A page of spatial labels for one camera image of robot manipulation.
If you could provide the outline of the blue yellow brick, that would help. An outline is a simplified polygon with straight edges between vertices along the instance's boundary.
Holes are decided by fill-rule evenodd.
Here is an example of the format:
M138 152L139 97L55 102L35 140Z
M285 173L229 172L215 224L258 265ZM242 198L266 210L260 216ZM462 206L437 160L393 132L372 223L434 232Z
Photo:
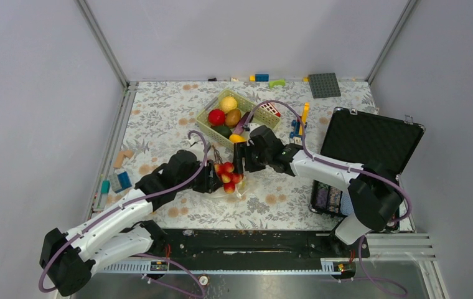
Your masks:
M254 75L250 75L249 80L251 82L268 82L269 75L268 74L254 74Z

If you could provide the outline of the clear dotted zip top bag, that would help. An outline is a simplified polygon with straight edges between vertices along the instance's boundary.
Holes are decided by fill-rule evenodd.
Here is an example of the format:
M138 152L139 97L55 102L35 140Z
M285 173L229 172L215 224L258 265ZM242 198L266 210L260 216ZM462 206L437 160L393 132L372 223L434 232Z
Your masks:
M251 176L238 174L232 162L220 158L209 160L214 171L214 191L207 193L210 199L224 199L227 201L244 201L257 189L256 182Z

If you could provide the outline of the poker chips row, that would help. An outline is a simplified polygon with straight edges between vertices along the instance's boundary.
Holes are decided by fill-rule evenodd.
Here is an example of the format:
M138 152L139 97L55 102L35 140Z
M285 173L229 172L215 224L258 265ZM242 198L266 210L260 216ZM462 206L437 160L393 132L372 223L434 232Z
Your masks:
M317 183L313 208L317 212L339 215L343 192L336 187Z

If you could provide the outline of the purple eggplant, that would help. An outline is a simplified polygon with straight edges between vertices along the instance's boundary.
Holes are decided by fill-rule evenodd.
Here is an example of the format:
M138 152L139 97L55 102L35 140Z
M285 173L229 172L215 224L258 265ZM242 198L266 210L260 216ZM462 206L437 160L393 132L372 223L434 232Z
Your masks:
M239 120L239 122L237 123L236 127L234 128L233 130L233 134L236 134L236 135L240 135L244 132L244 124L246 122L246 119L248 118L249 116L249 113L246 112L242 117L241 119Z

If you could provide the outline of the orange mango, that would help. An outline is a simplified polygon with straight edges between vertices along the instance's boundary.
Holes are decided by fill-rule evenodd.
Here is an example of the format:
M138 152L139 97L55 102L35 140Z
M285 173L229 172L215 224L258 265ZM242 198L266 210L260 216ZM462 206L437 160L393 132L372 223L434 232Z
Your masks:
M229 136L229 140L232 142L232 143L242 143L242 142L246 142L246 138L242 137L241 135L238 135L238 134L231 134Z

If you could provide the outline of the red apple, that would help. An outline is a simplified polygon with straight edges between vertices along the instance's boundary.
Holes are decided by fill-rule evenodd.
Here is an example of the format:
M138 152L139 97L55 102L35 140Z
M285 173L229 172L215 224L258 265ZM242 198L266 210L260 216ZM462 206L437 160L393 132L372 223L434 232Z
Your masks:
M211 126L224 125L226 120L226 114L221 109L213 109L207 115L207 121Z

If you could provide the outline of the dark green avocado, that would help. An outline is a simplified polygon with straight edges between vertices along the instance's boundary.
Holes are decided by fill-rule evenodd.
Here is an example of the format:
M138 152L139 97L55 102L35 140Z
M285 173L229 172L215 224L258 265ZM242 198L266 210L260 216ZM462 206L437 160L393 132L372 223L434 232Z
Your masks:
M212 130L222 135L226 139L229 139L230 135L232 134L232 130L225 125L213 126Z

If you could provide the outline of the black foam-lined case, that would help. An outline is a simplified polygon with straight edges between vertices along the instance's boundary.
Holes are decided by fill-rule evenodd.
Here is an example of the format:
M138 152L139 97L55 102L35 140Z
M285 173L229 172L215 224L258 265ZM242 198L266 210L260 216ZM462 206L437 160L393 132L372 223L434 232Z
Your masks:
M378 162L397 179L404 171L425 130L423 125L412 122L412 118L398 120L336 107L320 154L350 163ZM317 183L319 182L313 183L310 210L317 214L326 214L317 212L312 206ZM353 211L349 195L343 192L340 214L327 215L343 219Z

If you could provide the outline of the blue grey brick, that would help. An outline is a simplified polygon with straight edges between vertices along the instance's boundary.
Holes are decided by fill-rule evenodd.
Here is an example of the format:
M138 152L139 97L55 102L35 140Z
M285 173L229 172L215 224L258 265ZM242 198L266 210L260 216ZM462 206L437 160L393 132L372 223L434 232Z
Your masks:
M123 171L122 173L113 173L108 176L108 180L110 182L110 188L115 193L121 193L126 189L132 187L132 183L127 171Z

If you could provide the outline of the yellow blue block toy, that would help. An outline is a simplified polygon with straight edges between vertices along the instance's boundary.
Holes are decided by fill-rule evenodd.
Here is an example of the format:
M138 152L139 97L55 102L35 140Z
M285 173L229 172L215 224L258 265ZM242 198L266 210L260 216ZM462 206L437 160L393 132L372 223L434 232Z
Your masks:
M309 103L304 104L304 108L302 111L302 115L300 115L300 119L294 119L291 123L292 131L289 134L289 139L301 145L302 144L302 134L307 126L307 118L309 114Z

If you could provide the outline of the yellow lemon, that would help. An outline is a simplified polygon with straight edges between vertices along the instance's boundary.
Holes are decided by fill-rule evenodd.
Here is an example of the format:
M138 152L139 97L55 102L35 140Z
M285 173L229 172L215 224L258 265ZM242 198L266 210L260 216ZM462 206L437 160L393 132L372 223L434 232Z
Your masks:
M232 110L238 108L238 102L233 96L227 96L220 100L220 109L225 113L229 113Z

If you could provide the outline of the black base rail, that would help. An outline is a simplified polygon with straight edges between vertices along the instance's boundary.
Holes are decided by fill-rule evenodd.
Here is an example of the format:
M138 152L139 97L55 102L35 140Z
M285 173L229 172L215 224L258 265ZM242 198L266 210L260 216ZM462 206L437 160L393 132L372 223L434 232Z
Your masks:
M368 242L344 245L328 232L309 230L162 229L139 221L124 233L141 228L154 243L147 253L173 260L190 271L320 270L322 259L368 258Z

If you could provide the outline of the pale green perforated basket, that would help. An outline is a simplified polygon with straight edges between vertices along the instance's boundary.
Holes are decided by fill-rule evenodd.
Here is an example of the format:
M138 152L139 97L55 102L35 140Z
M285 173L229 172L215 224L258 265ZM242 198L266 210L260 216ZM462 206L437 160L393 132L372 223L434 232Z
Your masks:
M233 90L222 90L196 116L202 133L218 144L233 149L236 141L246 139L248 132L244 125L265 125L275 129L280 124L279 112L275 112L270 104L256 108L256 103Z

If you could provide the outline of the brown kiwi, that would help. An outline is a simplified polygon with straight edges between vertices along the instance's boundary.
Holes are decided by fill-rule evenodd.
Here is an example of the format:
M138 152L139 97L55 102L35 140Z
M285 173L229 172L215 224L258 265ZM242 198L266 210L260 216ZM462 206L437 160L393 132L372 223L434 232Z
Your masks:
M241 111L239 109L232 110L226 114L225 126L229 128L234 128L236 127L240 119L241 119Z

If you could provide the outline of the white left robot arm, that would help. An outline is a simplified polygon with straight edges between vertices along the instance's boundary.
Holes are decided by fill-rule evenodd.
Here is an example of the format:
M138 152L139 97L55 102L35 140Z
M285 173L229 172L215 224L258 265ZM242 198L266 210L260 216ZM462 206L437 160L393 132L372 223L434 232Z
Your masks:
M39 259L39 290L69 296L115 262L145 252L152 256L163 253L166 240L154 229L125 230L172 202L179 192L214 192L216 186L208 181L214 173L208 152L199 144L181 149L96 217L65 232L55 228L46 233Z

